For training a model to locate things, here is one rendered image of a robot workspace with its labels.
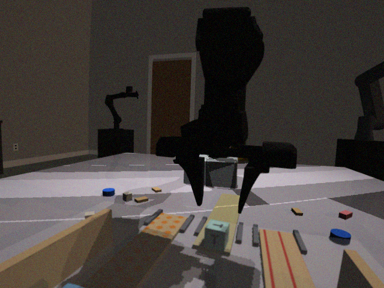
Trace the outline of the blue short cylinder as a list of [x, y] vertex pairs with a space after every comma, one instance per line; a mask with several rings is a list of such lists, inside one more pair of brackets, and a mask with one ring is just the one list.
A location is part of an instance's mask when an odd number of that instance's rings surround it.
[[114, 188], [105, 188], [103, 189], [103, 196], [112, 196], [115, 194]]
[[330, 236], [332, 238], [350, 239], [351, 235], [348, 232], [340, 229], [331, 229]]

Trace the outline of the small red block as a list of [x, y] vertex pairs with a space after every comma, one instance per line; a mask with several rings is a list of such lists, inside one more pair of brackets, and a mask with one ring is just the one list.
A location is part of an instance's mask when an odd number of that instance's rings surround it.
[[340, 217], [340, 218], [343, 218], [343, 219], [346, 220], [346, 219], [348, 219], [348, 218], [351, 218], [351, 217], [352, 217], [352, 214], [353, 214], [353, 212], [344, 210], [344, 211], [339, 212], [339, 217]]

